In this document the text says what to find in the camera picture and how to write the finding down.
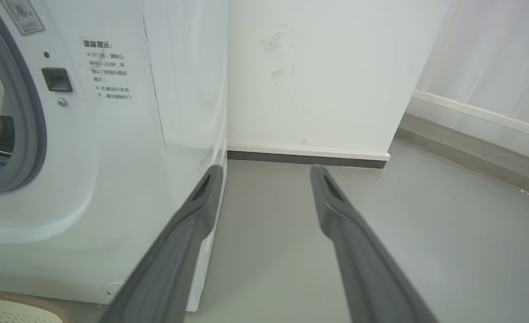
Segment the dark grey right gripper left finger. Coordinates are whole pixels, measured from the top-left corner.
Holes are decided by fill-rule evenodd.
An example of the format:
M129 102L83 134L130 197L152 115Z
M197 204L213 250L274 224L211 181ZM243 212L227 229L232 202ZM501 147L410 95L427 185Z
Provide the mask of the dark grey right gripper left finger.
M201 244L215 227L223 190L219 164L207 169L99 323L183 323Z

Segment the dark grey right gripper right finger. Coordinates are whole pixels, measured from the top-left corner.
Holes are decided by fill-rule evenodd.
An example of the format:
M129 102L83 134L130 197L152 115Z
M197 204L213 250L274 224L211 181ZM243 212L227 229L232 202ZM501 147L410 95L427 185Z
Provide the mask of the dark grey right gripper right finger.
M320 229L334 244L352 323L439 323L330 172L314 164L310 182Z

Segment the white front-load washing machine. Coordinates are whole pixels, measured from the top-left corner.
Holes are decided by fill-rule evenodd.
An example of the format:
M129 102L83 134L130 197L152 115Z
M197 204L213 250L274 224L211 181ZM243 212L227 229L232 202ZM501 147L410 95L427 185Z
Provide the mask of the white front-load washing machine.
M0 292L110 303L227 167L229 0L0 0Z

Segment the cream laundry basket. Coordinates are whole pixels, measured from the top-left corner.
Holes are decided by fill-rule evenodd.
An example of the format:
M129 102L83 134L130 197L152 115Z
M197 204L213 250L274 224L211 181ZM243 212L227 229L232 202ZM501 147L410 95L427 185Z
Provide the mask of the cream laundry basket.
M64 308L44 299L0 292L0 323L73 323Z

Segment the white window frame sill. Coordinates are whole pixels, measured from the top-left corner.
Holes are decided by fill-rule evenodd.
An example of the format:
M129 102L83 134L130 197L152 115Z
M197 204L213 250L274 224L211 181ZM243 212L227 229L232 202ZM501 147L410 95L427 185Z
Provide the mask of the white window frame sill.
M529 157L529 0L451 0L407 113Z

